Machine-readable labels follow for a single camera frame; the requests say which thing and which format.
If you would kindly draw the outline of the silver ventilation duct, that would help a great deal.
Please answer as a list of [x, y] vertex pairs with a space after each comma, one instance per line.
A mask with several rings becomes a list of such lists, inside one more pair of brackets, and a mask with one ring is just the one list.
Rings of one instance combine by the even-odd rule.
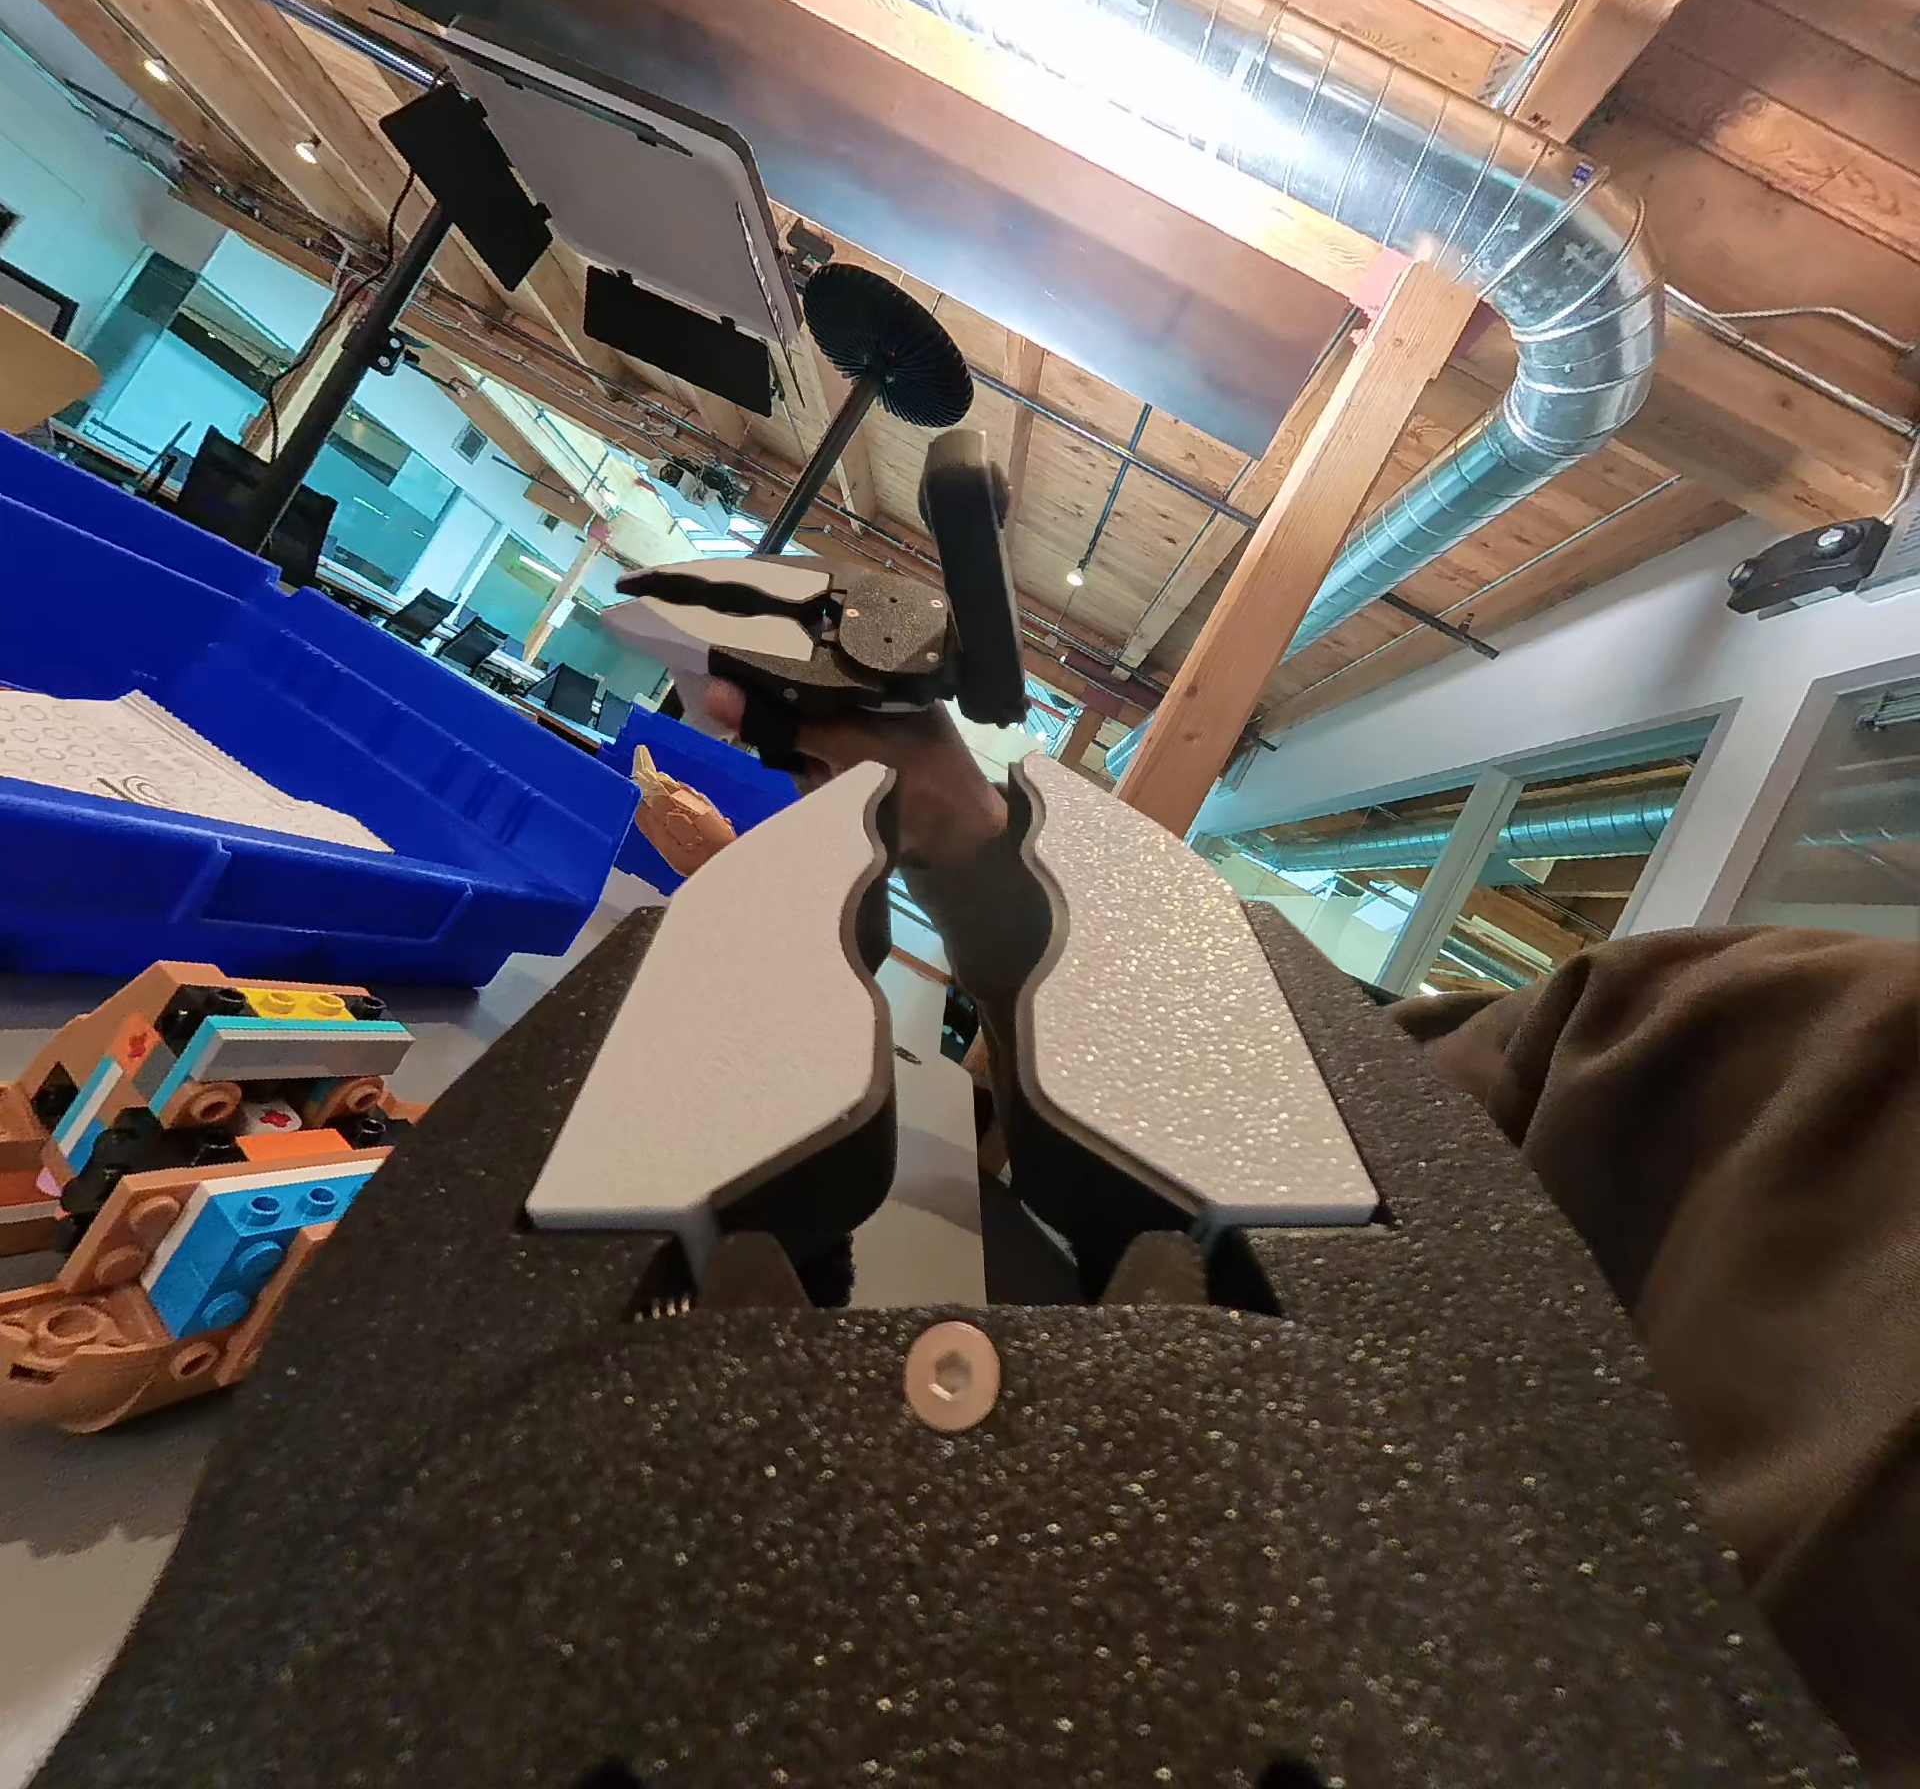
[[1594, 456], [1642, 408], [1664, 287], [1645, 206], [1573, 149], [1280, 0], [909, 0], [1491, 308], [1501, 405], [1373, 510], [1288, 652]]

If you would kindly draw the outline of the colourful toy brick model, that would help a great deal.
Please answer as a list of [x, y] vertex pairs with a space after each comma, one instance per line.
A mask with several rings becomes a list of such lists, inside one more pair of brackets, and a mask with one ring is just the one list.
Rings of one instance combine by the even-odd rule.
[[425, 1117], [360, 986], [157, 960], [5, 1084], [7, 1432], [95, 1434], [238, 1386], [296, 1277]]

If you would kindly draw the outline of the black computer monitor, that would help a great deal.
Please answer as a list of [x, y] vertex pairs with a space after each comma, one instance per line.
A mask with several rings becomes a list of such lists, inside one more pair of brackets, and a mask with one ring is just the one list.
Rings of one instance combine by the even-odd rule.
[[269, 493], [269, 473], [265, 460], [218, 430], [207, 430], [180, 482], [173, 511], [272, 563], [286, 588], [314, 588], [339, 503], [302, 482], [291, 501], [276, 507]]

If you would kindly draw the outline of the person's right hand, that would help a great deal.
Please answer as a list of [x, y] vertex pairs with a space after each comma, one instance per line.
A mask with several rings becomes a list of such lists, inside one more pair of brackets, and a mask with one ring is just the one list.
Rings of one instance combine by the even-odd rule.
[[902, 869], [963, 867], [1008, 824], [1005, 795], [943, 710], [804, 718], [791, 748], [804, 790], [864, 763], [892, 772], [892, 854]]

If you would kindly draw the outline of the wooden post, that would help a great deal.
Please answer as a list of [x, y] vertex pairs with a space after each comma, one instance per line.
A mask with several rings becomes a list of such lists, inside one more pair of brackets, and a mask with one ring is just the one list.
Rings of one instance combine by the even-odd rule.
[[1406, 267], [1377, 318], [1288, 415], [1288, 462], [1194, 647], [1174, 672], [1117, 798], [1174, 838], [1194, 826], [1295, 642], [1353, 519], [1446, 365], [1476, 288]]

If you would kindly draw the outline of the studio light panel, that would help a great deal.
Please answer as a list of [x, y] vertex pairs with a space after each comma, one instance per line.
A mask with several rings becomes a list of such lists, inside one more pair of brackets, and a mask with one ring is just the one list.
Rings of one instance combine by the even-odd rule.
[[767, 417], [804, 333], [755, 156], [731, 128], [607, 74], [471, 30], [426, 33], [435, 64], [363, 33], [419, 88], [382, 119], [492, 278], [518, 288], [553, 245], [584, 263], [584, 335]]

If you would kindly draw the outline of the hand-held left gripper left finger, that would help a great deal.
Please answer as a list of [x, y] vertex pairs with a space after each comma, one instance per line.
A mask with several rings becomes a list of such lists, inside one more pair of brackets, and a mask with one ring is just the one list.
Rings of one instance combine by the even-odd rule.
[[523, 1202], [536, 1229], [717, 1240], [882, 1115], [892, 1016], [857, 913], [892, 785], [848, 769], [683, 883]]

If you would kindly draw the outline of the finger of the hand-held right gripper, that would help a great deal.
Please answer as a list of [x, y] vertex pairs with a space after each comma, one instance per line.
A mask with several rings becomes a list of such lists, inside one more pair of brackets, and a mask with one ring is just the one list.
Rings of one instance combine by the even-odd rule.
[[731, 615], [717, 608], [607, 608], [607, 633], [635, 645], [676, 679], [715, 679], [724, 655], [805, 667], [817, 649], [813, 635], [781, 615]]
[[691, 559], [627, 574], [616, 583], [622, 598], [701, 607], [738, 618], [811, 618], [830, 588], [830, 570], [787, 559]]

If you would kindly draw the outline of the black slanted pole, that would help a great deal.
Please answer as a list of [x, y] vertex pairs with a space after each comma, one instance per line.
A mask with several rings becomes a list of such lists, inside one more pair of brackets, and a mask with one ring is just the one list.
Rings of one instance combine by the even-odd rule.
[[799, 533], [807, 510], [820, 498], [830, 473], [843, 459], [847, 444], [860, 430], [862, 419], [878, 401], [882, 385], [885, 384], [878, 372], [864, 372], [852, 384], [847, 398], [829, 421], [829, 430], [822, 436], [817, 451], [811, 459], [807, 459], [799, 481], [794, 482], [779, 513], [769, 522], [765, 534], [756, 542], [756, 559], [779, 559], [787, 542]]

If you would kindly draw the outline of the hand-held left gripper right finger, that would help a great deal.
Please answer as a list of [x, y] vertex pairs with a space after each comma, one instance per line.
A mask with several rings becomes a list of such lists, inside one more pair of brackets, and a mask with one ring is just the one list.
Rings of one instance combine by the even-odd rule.
[[1345, 1229], [1378, 1192], [1234, 889], [1042, 755], [1012, 769], [1048, 940], [1023, 986], [1035, 1117], [1206, 1229]]

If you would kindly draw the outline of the blue plastic bin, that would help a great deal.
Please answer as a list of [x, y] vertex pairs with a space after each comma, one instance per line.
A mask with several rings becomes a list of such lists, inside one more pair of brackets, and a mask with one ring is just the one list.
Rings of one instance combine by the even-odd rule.
[[323, 597], [7, 436], [5, 688], [142, 692], [389, 852], [5, 779], [5, 970], [486, 986], [564, 952], [635, 784]]

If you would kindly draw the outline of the black wall device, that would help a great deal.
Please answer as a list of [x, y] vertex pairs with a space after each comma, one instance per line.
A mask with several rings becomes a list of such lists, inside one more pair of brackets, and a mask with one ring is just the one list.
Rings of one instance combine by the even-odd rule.
[[1738, 617], [1771, 618], [1856, 595], [1881, 563], [1890, 537], [1891, 525], [1881, 518], [1851, 518], [1792, 534], [1730, 571], [1726, 607]]

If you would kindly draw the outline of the person's brown hooded top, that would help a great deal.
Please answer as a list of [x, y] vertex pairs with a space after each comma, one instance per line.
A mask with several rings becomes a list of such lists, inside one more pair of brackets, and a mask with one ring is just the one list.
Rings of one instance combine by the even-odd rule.
[[1872, 1786], [1919, 1781], [1916, 995], [1915, 940], [1726, 928], [1388, 1006], [1591, 1249]]

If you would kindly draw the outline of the grey wall vent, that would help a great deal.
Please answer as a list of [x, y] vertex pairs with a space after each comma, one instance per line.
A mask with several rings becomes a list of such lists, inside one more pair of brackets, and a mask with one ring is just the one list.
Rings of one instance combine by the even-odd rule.
[[1907, 454], [1901, 493], [1885, 519], [1885, 549], [1856, 591], [1862, 603], [1884, 603], [1919, 589], [1919, 437]]

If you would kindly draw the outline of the black round ribbed disc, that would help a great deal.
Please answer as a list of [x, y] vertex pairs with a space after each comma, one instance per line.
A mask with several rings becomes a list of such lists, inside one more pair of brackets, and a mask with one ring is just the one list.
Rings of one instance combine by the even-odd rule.
[[973, 408], [973, 373], [939, 320], [890, 278], [864, 267], [818, 267], [804, 320], [852, 384], [871, 380], [885, 411], [915, 430], [949, 431]]

